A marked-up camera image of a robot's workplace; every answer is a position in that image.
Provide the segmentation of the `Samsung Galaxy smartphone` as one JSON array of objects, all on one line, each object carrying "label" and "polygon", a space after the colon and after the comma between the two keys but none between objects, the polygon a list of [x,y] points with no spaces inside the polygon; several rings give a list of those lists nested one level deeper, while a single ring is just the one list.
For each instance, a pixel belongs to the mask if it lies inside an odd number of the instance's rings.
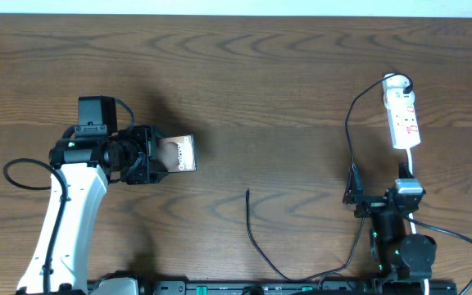
[{"label": "Samsung Galaxy smartphone", "polygon": [[157,156],[168,173],[184,173],[197,170],[197,159],[192,135],[161,138],[157,144]]}]

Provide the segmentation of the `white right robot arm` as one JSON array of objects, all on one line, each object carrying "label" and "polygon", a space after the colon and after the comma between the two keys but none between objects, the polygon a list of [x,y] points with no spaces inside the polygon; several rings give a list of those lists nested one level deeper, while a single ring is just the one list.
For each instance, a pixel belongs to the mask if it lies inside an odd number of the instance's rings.
[{"label": "white right robot arm", "polygon": [[405,226],[405,218],[419,209],[424,195],[424,188],[404,163],[399,165],[394,185],[379,196],[365,194],[356,166],[348,171],[343,203],[355,206],[356,218],[372,221],[371,249],[387,281],[420,282],[432,276],[436,242],[427,235],[407,233]]}]

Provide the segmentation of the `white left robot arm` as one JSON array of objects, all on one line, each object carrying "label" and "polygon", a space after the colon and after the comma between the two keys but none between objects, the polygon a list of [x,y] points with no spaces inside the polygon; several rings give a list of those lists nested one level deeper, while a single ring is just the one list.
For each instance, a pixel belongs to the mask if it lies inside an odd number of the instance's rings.
[{"label": "white left robot arm", "polygon": [[34,255],[16,287],[18,294],[138,294],[135,276],[88,282],[88,259],[102,199],[120,172],[126,184],[156,184],[167,176],[155,125],[109,131],[105,125],[73,125],[45,164],[51,174],[48,209]]}]

